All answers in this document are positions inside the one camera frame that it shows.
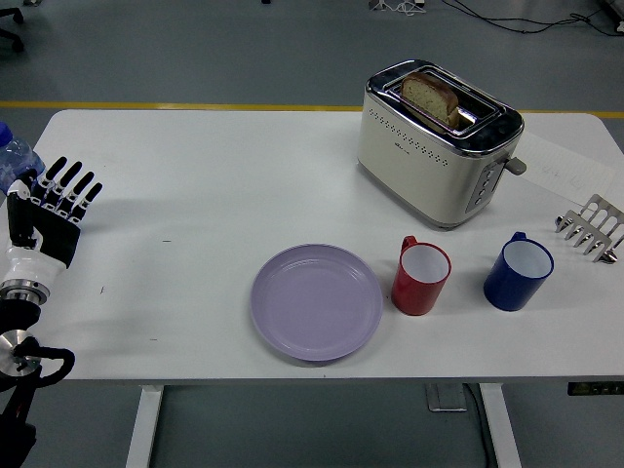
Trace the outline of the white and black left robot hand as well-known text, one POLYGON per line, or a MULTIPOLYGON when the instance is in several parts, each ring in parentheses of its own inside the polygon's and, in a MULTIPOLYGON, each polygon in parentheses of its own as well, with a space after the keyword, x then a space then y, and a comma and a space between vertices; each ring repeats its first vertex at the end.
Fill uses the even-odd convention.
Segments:
POLYGON ((80 161, 61 157, 39 174, 26 170, 7 192, 9 244, 6 282, 49 289, 69 268, 81 235, 80 221, 102 189, 80 161))

